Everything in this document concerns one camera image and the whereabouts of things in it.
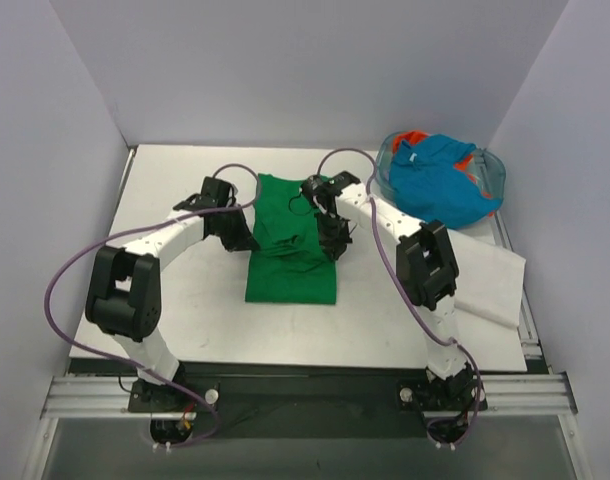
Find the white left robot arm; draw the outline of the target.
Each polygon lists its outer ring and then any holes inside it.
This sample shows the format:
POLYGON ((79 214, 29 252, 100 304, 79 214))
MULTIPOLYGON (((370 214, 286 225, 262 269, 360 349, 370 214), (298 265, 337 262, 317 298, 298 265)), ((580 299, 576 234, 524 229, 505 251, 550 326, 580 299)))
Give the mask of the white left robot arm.
POLYGON ((139 379, 153 386, 152 400, 167 412, 185 404, 188 389, 176 379, 180 361, 158 328, 162 272, 208 237, 218 238, 228 252, 259 249, 236 193, 233 184, 207 177, 201 191, 176 204, 162 226, 120 247, 103 246, 94 259, 85 317, 139 364, 139 379))

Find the green t shirt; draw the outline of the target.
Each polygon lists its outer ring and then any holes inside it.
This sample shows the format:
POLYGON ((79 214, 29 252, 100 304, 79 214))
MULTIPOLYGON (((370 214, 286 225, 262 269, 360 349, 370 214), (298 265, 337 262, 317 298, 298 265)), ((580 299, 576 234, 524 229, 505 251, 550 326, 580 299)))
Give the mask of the green t shirt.
POLYGON ((334 305, 335 264, 319 244, 316 211, 299 181, 259 176, 253 236, 259 244, 249 260, 248 303, 334 305))

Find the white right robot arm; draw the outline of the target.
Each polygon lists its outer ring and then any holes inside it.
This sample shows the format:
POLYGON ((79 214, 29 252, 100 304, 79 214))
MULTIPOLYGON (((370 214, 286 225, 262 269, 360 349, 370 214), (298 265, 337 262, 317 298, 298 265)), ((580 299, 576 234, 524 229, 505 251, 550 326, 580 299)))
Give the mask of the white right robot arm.
POLYGON ((330 179, 308 177, 300 195, 314 209, 319 244, 331 261, 352 243, 351 224, 372 235, 394 286, 425 334, 429 399, 440 408, 452 407, 464 395, 456 375, 466 368, 467 357, 458 347, 459 267, 447 228, 439 221, 426 223, 403 213, 370 194, 347 171, 330 179))

